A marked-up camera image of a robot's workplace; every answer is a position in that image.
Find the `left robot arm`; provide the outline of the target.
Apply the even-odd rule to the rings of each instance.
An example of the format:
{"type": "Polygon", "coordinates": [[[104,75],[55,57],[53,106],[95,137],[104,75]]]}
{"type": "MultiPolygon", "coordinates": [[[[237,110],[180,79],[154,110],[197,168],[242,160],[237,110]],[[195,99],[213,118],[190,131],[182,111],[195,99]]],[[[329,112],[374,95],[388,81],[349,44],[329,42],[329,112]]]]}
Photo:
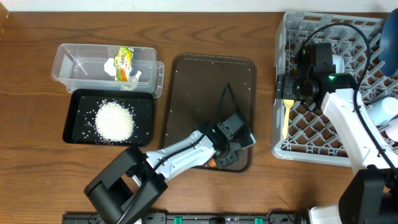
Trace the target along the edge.
{"type": "Polygon", "coordinates": [[[210,160],[223,167],[236,161],[236,151],[255,142],[250,125],[235,113],[201,124],[189,137],[157,151],[142,152],[136,146],[123,150],[84,193],[104,223],[135,223],[165,192],[168,181],[210,160]]]}

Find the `yellow green snack wrapper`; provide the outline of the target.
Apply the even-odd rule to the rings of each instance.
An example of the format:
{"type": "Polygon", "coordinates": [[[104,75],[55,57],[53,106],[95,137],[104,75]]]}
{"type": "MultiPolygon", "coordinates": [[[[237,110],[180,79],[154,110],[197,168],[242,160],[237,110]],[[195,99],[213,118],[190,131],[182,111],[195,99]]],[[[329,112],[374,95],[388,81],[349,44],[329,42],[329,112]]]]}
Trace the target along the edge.
{"type": "Polygon", "coordinates": [[[116,80],[127,82],[132,68],[132,56],[134,50],[127,47],[120,47],[117,56],[114,58],[116,69],[116,80]]]}

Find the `light blue bowl with rice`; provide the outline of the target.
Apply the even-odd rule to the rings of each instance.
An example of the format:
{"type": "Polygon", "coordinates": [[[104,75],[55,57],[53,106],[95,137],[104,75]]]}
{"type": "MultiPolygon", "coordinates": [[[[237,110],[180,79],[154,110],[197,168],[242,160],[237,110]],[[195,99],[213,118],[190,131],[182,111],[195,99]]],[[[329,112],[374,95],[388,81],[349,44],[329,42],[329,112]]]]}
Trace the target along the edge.
{"type": "Polygon", "coordinates": [[[336,73],[344,73],[345,72],[344,60],[343,60],[342,56],[332,55],[332,61],[333,61],[333,65],[335,65],[336,73]]]}

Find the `light blue cup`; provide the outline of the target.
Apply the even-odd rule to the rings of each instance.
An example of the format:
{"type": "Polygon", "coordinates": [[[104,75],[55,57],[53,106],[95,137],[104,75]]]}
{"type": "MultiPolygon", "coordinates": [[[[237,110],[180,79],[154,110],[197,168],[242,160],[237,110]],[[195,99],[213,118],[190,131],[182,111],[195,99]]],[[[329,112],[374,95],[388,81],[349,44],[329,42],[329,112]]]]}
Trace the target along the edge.
{"type": "Polygon", "coordinates": [[[388,123],[397,115],[397,99],[385,97],[367,108],[370,119],[376,126],[382,126],[388,123]]]}

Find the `white rice pile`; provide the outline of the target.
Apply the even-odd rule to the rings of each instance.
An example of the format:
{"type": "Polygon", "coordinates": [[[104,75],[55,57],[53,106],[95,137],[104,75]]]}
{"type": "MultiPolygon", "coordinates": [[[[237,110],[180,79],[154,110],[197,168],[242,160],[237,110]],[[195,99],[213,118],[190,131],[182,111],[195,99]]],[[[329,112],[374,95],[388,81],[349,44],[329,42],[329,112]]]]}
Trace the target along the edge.
{"type": "Polygon", "coordinates": [[[134,132],[134,119],[127,108],[118,102],[100,105],[95,116],[95,129],[101,139],[108,142],[122,142],[134,132]]]}

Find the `dark blue plate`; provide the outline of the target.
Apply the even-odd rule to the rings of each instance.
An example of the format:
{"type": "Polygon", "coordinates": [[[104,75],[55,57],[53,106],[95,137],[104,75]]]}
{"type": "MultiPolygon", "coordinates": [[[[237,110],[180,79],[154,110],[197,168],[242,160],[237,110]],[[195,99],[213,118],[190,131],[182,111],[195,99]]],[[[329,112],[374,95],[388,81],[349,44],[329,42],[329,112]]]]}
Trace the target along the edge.
{"type": "Polygon", "coordinates": [[[394,9],[384,23],[379,46],[383,51],[379,55],[385,64],[381,72],[386,77],[397,76],[397,9],[394,9]]]}

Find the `black plastic bin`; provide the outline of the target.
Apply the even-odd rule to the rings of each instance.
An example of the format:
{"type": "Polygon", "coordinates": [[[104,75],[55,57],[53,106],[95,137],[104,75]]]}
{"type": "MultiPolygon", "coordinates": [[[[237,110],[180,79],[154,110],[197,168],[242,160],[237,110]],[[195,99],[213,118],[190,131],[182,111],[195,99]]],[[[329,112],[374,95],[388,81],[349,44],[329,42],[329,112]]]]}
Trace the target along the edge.
{"type": "Polygon", "coordinates": [[[153,116],[154,97],[150,93],[78,89],[71,96],[62,139],[66,143],[142,147],[150,142],[153,116]],[[134,122],[127,139],[110,141],[98,131],[96,114],[110,103],[128,110],[134,122]]]}

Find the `yellow plastic spoon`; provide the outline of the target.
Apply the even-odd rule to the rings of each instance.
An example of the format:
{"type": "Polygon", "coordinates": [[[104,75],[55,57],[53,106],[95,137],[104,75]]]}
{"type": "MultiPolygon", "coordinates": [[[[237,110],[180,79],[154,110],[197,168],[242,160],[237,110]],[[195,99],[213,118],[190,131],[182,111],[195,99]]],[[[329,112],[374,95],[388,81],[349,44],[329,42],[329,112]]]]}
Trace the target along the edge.
{"type": "Polygon", "coordinates": [[[284,125],[282,127],[282,137],[283,140],[287,139],[289,133],[289,114],[290,109],[293,107],[295,101],[284,99],[285,113],[284,113],[284,125]]]}

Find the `orange carrot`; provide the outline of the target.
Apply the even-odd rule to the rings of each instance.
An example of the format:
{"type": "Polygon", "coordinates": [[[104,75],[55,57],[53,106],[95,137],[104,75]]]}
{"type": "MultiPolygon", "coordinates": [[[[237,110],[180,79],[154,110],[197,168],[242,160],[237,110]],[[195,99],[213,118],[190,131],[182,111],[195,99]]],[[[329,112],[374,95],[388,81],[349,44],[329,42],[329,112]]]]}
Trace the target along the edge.
{"type": "Polygon", "coordinates": [[[216,165],[216,162],[215,162],[214,159],[210,159],[210,160],[208,161],[208,165],[209,165],[211,168],[217,168],[217,165],[216,165]]]}

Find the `white tissue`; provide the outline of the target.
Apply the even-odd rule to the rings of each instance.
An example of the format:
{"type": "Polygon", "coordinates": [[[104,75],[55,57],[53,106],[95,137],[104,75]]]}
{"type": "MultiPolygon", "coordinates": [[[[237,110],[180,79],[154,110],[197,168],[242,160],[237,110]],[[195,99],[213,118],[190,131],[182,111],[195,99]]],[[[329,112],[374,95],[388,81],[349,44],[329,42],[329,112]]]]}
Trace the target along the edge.
{"type": "Polygon", "coordinates": [[[132,72],[131,63],[122,65],[116,63],[114,58],[109,58],[104,64],[105,72],[114,77],[118,82],[122,82],[121,90],[133,91],[138,87],[139,78],[142,72],[139,70],[135,75],[130,75],[132,72]]]}

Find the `pink cup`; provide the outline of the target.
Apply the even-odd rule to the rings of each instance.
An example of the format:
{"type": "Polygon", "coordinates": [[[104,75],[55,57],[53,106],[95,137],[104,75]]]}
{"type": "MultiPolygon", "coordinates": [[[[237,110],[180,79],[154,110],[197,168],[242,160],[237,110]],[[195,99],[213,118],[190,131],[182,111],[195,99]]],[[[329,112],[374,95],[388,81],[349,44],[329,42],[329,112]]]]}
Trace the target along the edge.
{"type": "Polygon", "coordinates": [[[385,132],[389,139],[394,142],[398,141],[398,118],[394,118],[388,122],[385,132]]]}

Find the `clear plastic bin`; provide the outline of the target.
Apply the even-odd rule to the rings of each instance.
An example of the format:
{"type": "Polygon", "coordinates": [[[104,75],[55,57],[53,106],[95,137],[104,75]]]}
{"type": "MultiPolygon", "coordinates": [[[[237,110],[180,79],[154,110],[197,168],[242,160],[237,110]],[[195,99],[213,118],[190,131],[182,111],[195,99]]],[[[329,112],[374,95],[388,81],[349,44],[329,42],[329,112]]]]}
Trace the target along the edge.
{"type": "Polygon", "coordinates": [[[150,93],[158,98],[162,94],[165,77],[163,62],[157,61],[157,52],[150,47],[98,44],[62,44],[58,47],[52,67],[53,80],[64,84],[68,92],[77,89],[121,90],[122,82],[108,75],[104,64],[109,58],[115,58],[120,47],[134,50],[132,72],[139,70],[138,87],[133,91],[150,93]]]}

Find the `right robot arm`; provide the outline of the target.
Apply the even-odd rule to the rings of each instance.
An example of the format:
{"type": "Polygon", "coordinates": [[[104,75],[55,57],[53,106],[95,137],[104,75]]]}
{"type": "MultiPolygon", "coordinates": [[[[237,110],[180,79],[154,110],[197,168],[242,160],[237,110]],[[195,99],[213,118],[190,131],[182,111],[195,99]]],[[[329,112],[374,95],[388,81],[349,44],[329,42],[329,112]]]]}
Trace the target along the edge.
{"type": "Polygon", "coordinates": [[[296,62],[296,75],[277,77],[275,97],[285,106],[282,138],[294,103],[315,103],[336,130],[354,175],[336,205],[310,208],[301,222],[397,223],[397,154],[371,121],[358,83],[336,72],[329,43],[301,47],[296,62]]]}

